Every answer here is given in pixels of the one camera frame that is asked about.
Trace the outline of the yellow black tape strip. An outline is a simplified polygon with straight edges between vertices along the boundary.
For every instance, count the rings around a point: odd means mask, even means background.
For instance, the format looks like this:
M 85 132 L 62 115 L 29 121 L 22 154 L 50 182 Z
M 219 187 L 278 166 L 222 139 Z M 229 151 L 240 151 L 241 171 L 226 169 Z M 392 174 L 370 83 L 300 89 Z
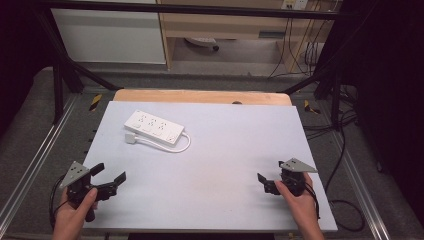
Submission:
M 96 108 L 97 108 L 97 106 L 98 106 L 98 104 L 99 104 L 99 102 L 100 102 L 101 98 L 102 98 L 102 94 L 96 94 L 96 95 L 94 96 L 94 98 L 93 98 L 93 100 L 92 100 L 92 102 L 91 102 L 91 104 L 90 104 L 90 107 L 89 107 L 89 111 L 90 111 L 90 112 L 92 112 L 92 111 L 95 111 L 95 110 L 96 110 Z
M 304 100 L 304 110 L 305 112 L 312 112 L 314 114 L 321 114 L 321 111 L 319 109 L 314 109 L 311 107 L 308 100 Z

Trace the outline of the white cabinet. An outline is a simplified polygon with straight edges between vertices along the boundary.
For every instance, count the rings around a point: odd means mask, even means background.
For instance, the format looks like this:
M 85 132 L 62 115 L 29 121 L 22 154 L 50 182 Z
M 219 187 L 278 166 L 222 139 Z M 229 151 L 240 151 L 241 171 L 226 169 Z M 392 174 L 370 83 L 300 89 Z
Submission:
M 165 64 L 157 13 L 52 9 L 77 62 Z

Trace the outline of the person's left hand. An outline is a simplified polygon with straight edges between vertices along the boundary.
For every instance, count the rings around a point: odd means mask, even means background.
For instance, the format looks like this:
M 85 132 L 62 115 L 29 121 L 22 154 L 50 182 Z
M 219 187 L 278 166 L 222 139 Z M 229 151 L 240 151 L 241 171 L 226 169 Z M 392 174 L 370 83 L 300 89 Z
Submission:
M 97 189 L 93 188 L 86 195 L 83 203 L 78 208 L 74 208 L 67 203 L 66 190 L 64 190 L 60 200 L 61 207 L 56 214 L 52 238 L 59 235 L 80 238 L 88 211 L 97 205 L 96 197 Z

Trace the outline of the aluminium rail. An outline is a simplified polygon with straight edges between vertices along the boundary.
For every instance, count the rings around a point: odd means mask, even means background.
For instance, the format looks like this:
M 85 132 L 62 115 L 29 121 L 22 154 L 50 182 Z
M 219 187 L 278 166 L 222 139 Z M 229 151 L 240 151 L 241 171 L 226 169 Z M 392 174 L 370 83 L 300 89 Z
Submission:
M 390 240 L 390 234 L 377 210 L 368 188 L 366 187 L 359 171 L 354 165 L 353 158 L 351 157 L 347 147 L 343 146 L 345 141 L 343 140 L 342 134 L 340 132 L 333 132 L 332 136 L 339 150 L 342 152 L 341 163 L 345 168 L 353 191 L 357 197 L 359 205 L 374 236 L 374 239 Z
M 30 98 L 0 138 L 0 233 L 13 222 L 79 100 L 80 94 L 70 94 L 54 122 L 48 99 Z

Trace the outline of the white power strip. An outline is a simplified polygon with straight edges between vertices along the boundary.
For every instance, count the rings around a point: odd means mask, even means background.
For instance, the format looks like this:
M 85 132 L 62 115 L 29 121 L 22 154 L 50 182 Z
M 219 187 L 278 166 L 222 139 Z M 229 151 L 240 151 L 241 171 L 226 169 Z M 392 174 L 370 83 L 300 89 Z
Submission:
M 175 146 L 184 127 L 158 116 L 136 110 L 124 123 L 124 127 L 134 133 L 156 142 Z

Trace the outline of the dark curtain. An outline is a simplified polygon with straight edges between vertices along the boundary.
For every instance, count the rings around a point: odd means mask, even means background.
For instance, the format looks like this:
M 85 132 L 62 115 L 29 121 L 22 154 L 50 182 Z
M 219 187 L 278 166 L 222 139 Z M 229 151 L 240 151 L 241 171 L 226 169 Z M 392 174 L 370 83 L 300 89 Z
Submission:
M 20 110 L 34 76 L 50 65 L 31 0 L 0 0 L 0 136 Z
M 360 38 L 343 74 L 368 139 L 424 227 L 424 0 L 343 0 Z

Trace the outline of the wooden table board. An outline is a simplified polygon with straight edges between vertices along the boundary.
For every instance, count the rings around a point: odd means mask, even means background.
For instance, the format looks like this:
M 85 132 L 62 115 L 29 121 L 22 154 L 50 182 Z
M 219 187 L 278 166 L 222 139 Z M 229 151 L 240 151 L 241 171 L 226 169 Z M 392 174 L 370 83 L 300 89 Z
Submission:
M 114 101 L 131 102 L 172 102 L 172 103 L 216 103 L 244 105 L 291 106 L 287 94 L 250 91 L 201 91 L 201 90 L 162 90 L 162 89 L 121 89 Z

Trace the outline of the wooden desk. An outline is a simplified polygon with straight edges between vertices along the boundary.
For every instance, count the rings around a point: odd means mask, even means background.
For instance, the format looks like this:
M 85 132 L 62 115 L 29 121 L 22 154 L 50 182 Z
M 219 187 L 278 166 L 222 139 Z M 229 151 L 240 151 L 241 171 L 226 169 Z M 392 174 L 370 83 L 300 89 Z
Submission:
M 283 0 L 156 0 L 159 4 L 246 7 L 282 9 Z M 304 10 L 328 12 L 331 0 L 308 0 Z M 172 56 L 171 42 L 177 38 L 265 39 L 274 40 L 288 72 L 300 69 L 301 52 L 307 43 L 324 43 L 334 22 L 332 20 L 278 19 L 222 15 L 166 14 L 159 15 L 165 41 L 166 60 Z

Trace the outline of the office chair base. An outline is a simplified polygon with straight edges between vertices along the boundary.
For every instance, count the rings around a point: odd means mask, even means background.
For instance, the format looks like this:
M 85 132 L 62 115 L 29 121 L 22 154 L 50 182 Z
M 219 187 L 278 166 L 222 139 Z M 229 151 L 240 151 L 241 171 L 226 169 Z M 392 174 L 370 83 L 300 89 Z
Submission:
M 186 38 L 191 44 L 211 48 L 213 51 L 218 51 L 219 46 L 214 38 Z

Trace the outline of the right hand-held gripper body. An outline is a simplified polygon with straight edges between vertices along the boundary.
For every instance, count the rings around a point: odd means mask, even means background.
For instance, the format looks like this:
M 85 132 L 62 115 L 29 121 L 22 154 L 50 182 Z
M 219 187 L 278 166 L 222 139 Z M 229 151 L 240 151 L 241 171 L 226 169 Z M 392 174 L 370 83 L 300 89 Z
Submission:
M 283 161 L 281 168 L 282 182 L 296 197 L 302 195 L 306 189 L 304 172 L 317 173 L 317 170 L 297 158 Z

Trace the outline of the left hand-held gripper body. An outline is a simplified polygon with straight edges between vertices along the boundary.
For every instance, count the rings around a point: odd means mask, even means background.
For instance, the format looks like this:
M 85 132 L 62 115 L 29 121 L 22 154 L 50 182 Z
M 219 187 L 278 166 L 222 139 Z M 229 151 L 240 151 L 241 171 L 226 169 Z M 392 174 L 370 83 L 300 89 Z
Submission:
M 60 187 L 66 189 L 67 203 L 78 208 L 86 195 L 94 188 L 91 184 L 91 170 L 78 162 L 73 162 Z

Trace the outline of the person's right hand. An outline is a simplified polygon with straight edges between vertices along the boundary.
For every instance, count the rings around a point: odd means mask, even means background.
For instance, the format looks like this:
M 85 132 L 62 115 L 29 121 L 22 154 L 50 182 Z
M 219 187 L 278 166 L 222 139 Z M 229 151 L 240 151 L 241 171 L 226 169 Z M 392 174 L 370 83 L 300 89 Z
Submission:
M 276 187 L 289 205 L 298 229 L 302 231 L 320 230 L 315 209 L 315 201 L 310 193 L 304 192 L 301 196 L 294 196 L 281 182 L 275 181 Z

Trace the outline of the white wall socket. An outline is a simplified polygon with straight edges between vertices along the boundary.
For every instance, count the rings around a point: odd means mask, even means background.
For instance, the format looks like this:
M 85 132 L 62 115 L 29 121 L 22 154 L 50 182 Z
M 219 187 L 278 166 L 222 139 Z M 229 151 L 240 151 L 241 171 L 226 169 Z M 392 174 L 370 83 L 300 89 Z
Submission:
M 283 0 L 282 9 L 288 10 L 304 10 L 308 0 Z

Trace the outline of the black metal frame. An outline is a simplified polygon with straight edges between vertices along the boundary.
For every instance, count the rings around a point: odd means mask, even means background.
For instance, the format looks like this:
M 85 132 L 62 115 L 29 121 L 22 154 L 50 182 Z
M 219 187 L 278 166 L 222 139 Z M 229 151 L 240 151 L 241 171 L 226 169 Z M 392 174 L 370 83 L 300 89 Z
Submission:
M 54 92 L 55 92 L 55 119 L 58 122 L 63 114 L 62 82 L 64 79 L 69 89 L 74 93 L 80 93 L 84 85 L 77 73 L 88 77 L 108 90 L 120 90 L 116 86 L 95 75 L 85 67 L 76 63 L 68 56 L 60 34 L 56 33 L 51 23 L 47 20 L 45 13 L 51 8 L 71 10 L 94 10 L 115 12 L 146 12 L 166 14 L 196 14 L 196 15 L 223 15 L 242 17 L 268 17 L 287 19 L 314 19 L 314 20 L 353 20 L 355 15 L 348 12 L 317 12 L 305 10 L 271 10 L 243 8 L 243 7 L 221 7 L 221 6 L 197 6 L 176 4 L 149 4 L 149 3 L 125 3 L 104 1 L 73 1 L 73 0 L 35 0 L 31 4 L 36 19 L 41 29 L 48 38 L 52 50 L 51 57 L 54 59 Z

